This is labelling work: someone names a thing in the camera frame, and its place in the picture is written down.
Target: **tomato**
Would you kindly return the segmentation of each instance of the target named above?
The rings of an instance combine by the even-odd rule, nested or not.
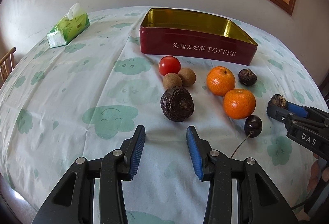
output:
[[[168,73],[178,73],[180,69],[181,64],[179,60],[173,56],[165,56],[159,62],[159,72],[162,75],[166,75]]]

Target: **chinese characters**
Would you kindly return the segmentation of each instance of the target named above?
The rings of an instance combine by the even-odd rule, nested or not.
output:
[[[189,44],[189,45],[185,45],[185,44],[174,43],[174,49],[205,50],[206,47],[205,47],[205,46],[197,46],[197,45],[194,45],[194,46],[192,47],[191,44]]]

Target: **finger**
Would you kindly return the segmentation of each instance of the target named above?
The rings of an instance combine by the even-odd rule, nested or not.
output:
[[[322,172],[322,179],[324,182],[328,182],[329,180],[329,167],[327,167],[323,172]]]
[[[317,183],[318,183],[317,178],[310,179],[309,184],[307,186],[307,191],[315,189],[315,187],[317,186]]]
[[[316,160],[314,164],[310,168],[310,175],[311,177],[315,177],[320,172],[319,160]]]

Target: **cable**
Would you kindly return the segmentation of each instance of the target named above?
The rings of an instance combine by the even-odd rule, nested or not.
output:
[[[306,199],[304,202],[302,202],[298,205],[295,205],[295,206],[291,207],[291,210],[295,210],[296,208],[301,207],[302,205],[305,205],[307,203],[307,201],[308,201],[308,199]]]
[[[240,145],[235,149],[235,151],[232,153],[230,159],[232,159],[233,155],[236,153],[236,151],[238,150],[238,148],[240,148],[240,146],[242,145],[242,143],[244,143],[246,141],[247,138],[249,138],[252,134],[254,134],[253,131],[249,132],[249,135],[243,140],[243,142],[240,143]]]

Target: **wooden chair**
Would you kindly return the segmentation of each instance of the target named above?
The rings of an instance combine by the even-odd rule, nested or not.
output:
[[[0,74],[2,81],[5,82],[11,71],[15,68],[14,52],[16,48],[13,47],[0,61]]]

